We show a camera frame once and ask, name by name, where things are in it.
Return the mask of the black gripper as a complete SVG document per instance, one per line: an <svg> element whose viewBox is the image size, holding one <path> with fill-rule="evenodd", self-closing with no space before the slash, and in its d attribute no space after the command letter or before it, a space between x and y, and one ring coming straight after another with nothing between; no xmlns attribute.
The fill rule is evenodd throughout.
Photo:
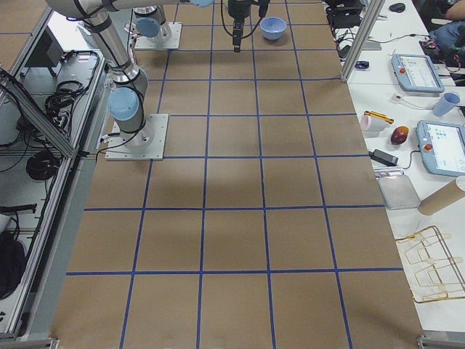
<svg viewBox="0 0 465 349"><path fill-rule="evenodd" d="M251 14L251 6L258 6L259 18L264 18L267 14L269 0L230 0L228 1L228 14L232 18L246 18ZM240 52L240 46L243 37L243 23L241 21L234 21L232 29L232 45L235 53Z"/></svg>

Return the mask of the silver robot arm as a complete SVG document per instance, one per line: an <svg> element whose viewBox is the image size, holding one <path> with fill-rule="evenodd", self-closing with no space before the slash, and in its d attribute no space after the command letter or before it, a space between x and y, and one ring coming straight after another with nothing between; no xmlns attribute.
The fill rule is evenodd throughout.
<svg viewBox="0 0 465 349"><path fill-rule="evenodd" d="M120 137L131 148L150 144L155 132L147 125L143 104L147 75L136 64L110 17L111 12L133 9L143 20L153 21L158 33L163 22L165 1L48 1L54 11L69 20L84 23L108 62L116 89L108 96L107 107L119 127Z"/></svg>
<svg viewBox="0 0 465 349"><path fill-rule="evenodd" d="M268 1L221 1L220 17L222 27L232 39L234 52L241 51L242 40L254 34L267 14ZM245 34L246 18L251 8L258 7L258 21ZM134 18L126 26L131 34L131 47L138 50L173 50L179 48L182 24L169 22L161 5L139 7L133 10Z"/></svg>

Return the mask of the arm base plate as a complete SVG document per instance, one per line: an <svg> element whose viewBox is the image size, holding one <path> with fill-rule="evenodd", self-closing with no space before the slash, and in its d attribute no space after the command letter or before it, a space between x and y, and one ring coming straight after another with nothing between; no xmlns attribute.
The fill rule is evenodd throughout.
<svg viewBox="0 0 465 349"><path fill-rule="evenodd" d="M135 25L136 50L164 51L179 49L182 24L180 22L165 22L159 24L154 20L139 19Z"/></svg>
<svg viewBox="0 0 465 349"><path fill-rule="evenodd" d="M114 121L112 132L117 136L109 139L105 158L108 161L162 161L166 144L166 134L169 123L168 114L148 114L145 126L134 138L126 133L120 133L119 126Z"/></svg>

